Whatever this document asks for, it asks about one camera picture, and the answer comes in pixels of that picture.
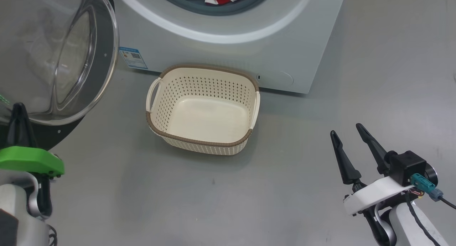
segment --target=laundry basket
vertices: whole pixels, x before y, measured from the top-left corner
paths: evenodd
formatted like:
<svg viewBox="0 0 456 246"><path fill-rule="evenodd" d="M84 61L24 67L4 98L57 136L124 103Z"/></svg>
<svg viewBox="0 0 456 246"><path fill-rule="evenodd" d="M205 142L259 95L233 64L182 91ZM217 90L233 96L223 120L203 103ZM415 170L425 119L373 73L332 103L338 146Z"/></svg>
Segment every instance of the laundry basket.
<svg viewBox="0 0 456 246"><path fill-rule="evenodd" d="M146 119L155 134L175 147L233 155L245 147L259 104L258 85L246 74L209 66L173 66L150 86Z"/></svg>

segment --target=washing machine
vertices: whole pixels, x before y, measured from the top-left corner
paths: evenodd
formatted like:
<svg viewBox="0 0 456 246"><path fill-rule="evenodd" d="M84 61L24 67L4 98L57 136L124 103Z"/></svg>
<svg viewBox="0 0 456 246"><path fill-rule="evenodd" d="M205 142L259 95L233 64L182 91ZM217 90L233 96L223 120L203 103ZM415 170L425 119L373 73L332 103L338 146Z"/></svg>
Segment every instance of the washing machine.
<svg viewBox="0 0 456 246"><path fill-rule="evenodd" d="M343 0L114 0L120 56L136 69L211 64L308 93Z"/></svg>

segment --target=basket rim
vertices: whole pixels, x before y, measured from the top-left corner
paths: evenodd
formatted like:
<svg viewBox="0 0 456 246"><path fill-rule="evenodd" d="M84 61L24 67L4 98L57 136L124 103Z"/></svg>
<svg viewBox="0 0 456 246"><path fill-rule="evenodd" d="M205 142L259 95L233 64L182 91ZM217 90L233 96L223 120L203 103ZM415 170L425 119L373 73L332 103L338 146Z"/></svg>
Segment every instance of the basket rim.
<svg viewBox="0 0 456 246"><path fill-rule="evenodd" d="M200 141L200 140L195 140L195 139L189 139L189 138L186 138L186 137L179 137L179 136L175 136L175 135L172 135L172 134L169 134L169 133L166 133L166 132L163 132L159 129L157 129L154 124L152 123L152 120L150 119L150 115L151 113L146 111L145 112L145 118L147 120L147 123L150 127L150 129L155 132L156 134L158 134L159 136L161 137L168 137L168 138L171 138L171 139L176 139L176 140L179 140L179 141L183 141L183 142L187 142L187 143L192 143L192 144L198 144L198 145L204 145L204 146L213 146L213 147L234 147L234 146L237 146L237 145L240 145L242 144L243 142L245 142L247 139L249 139L250 135L252 134L252 129L249 128L249 130L247 131L247 133L245 134L245 136L243 136L241 139L239 139L238 141L236 142L232 142L232 143L216 143L216 142L207 142L207 141Z"/></svg>
<svg viewBox="0 0 456 246"><path fill-rule="evenodd" d="M210 66L210 65L207 65L207 64L177 64L175 66L171 66L171 67L166 68L160 74L160 78L163 79L163 77L165 77L172 70L176 70L176 69L180 69L180 68L205 69L205 70L220 71L220 72L226 72L226 73L238 75L238 76L247 78L254 85L255 91L259 91L258 82L256 82L252 78L252 76L250 76L249 74L247 74L245 72L241 72L239 70L233 70L233 69L229 69L229 68L225 68L225 67L221 67L221 66Z"/></svg>
<svg viewBox="0 0 456 246"><path fill-rule="evenodd" d="M242 76L242 77L247 78L254 85L256 92L259 92L258 83L252 78L252 76L249 76L247 73L244 73L244 72L241 72L241 71L238 71L238 70L232 70L232 69L228 69L228 68L221 67L221 66L210 66L210 65L206 65L206 64L178 64L178 65L171 66L171 67L165 69L160 74L160 78L163 79L163 77L165 77L169 72L171 72L172 70L175 70L175 69L179 69L179 68L194 68L194 69L214 70L214 71L221 71L221 72L226 72L226 73ZM204 146L234 147L234 146L237 146L239 144L242 144L247 139L249 139L249 137L250 137L250 135L252 134L252 131L253 131L253 129L249 128L248 131L246 132L246 134L241 139L239 139L236 142L231 142L231 143L206 142L206 141L200 141L200 140L195 140L195 139L189 139L189 138L185 138L185 137L178 137L178 136L163 132L163 131L159 130L158 128L156 128L154 126L154 124L152 123L152 120L150 119L150 115L151 115L151 113L146 111L147 123L148 123L150 129L153 132L155 132L156 134L158 134L159 136L168 137L168 138L171 138L171 139L176 139L176 140L179 140L179 141L192 143L192 144L199 144L199 145L204 145Z"/></svg>

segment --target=cable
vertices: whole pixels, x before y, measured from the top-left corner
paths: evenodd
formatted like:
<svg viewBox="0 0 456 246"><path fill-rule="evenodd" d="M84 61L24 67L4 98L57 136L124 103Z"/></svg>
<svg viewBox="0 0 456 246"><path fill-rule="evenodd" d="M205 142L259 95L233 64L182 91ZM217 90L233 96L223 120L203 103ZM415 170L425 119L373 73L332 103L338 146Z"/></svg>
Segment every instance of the cable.
<svg viewBox="0 0 456 246"><path fill-rule="evenodd" d="M415 221L416 223L418 224L418 226L423 230L423 232L425 233L425 235L429 238L429 240L431 240L435 246L440 246L440 244L429 234L428 230L425 228L425 226L421 223L421 221L418 219L416 213L415 213L415 210L413 209L412 207L412 203L410 202L410 196L409 196L410 192L407 191L407 193L405 193L405 200L407 201L407 206L409 207L409 210L410 210L410 213L412 214L412 216L415 218Z"/></svg>
<svg viewBox="0 0 456 246"><path fill-rule="evenodd" d="M417 196L423 196L425 193L419 189L415 190L415 189L410 189L410 192L412 194L416 194Z"/></svg>
<svg viewBox="0 0 456 246"><path fill-rule="evenodd" d="M441 201L443 201L446 205L448 205L449 207L452 207L453 209L456 210L456 205L452 204L451 202L447 201L446 199L444 199L442 196L439 196L439 199Z"/></svg>
<svg viewBox="0 0 456 246"><path fill-rule="evenodd" d="M49 239L50 238L53 238L51 244L49 244L49 246L57 246L57 231L55 230L54 227L52 227L52 225L49 225L49 228L52 230L52 234L49 235Z"/></svg>

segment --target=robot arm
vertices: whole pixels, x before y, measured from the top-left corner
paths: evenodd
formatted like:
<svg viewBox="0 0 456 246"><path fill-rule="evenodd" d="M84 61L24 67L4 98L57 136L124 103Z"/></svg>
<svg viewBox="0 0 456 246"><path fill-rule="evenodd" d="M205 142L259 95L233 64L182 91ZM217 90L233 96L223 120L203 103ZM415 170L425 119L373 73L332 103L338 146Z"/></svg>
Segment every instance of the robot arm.
<svg viewBox="0 0 456 246"><path fill-rule="evenodd" d="M441 191L435 189L438 179L432 166L411 151L386 152L362 124L356 127L369 145L378 173L384 177L370 185L362 183L360 172L351 164L336 132L331 131L342 182L353 184L353 194L346 195L343 201L346 212L353 216L363 214L381 246L447 246L414 203L424 192L435 201L442 199Z"/></svg>
<svg viewBox="0 0 456 246"><path fill-rule="evenodd" d="M57 233L45 220L52 213L50 181L65 170L60 158L36 146L27 111L15 104L0 150L0 234L11 238L0 236L0 245L57 246Z"/></svg>

